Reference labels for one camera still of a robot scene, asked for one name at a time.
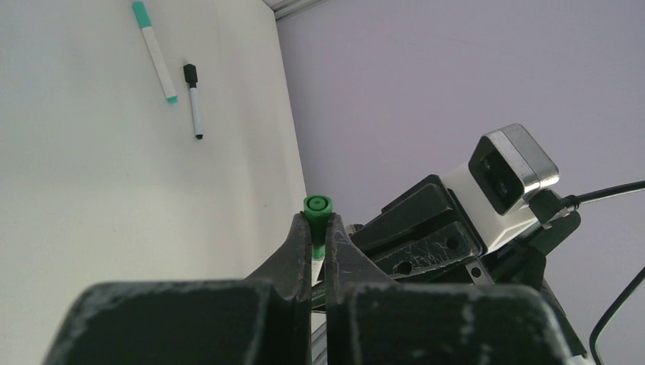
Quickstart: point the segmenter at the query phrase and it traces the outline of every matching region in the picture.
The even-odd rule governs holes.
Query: green marker cap
[[[313,244],[312,258],[322,260],[325,257],[325,236],[327,221],[334,211],[333,202],[324,195],[310,195],[304,199],[304,215],[309,221],[311,241]]]

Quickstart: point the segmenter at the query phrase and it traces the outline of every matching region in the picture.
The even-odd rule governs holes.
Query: screw hole
[[[446,240],[446,246],[448,246],[449,249],[458,249],[459,248],[459,240],[457,237],[450,237],[448,240]]]
[[[412,263],[408,261],[401,262],[394,267],[394,272],[396,274],[408,275],[412,272]]]
[[[479,278],[481,276],[481,270],[479,268],[472,268],[470,270],[470,274],[476,278]]]

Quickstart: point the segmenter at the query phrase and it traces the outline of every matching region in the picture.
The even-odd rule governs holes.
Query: whiteboard marker
[[[135,11],[137,23],[139,23],[139,27],[143,33],[145,44],[148,45],[148,51],[150,52],[150,57],[152,57],[152,63],[154,63],[154,67],[157,69],[157,75],[159,76],[159,81],[161,81],[161,87],[164,89],[166,100],[171,104],[176,103],[177,92],[173,86],[173,80],[170,78],[166,62],[164,62],[164,56],[161,54],[157,37],[154,36],[152,23],[150,22],[148,12],[145,10],[145,5],[143,2],[133,2],[132,10]]]
[[[190,92],[190,107],[192,108],[192,125],[195,128],[195,138],[204,138],[204,125],[202,124],[202,111],[199,110],[199,101],[197,99],[197,68],[195,65],[183,66],[183,77],[188,83]]]

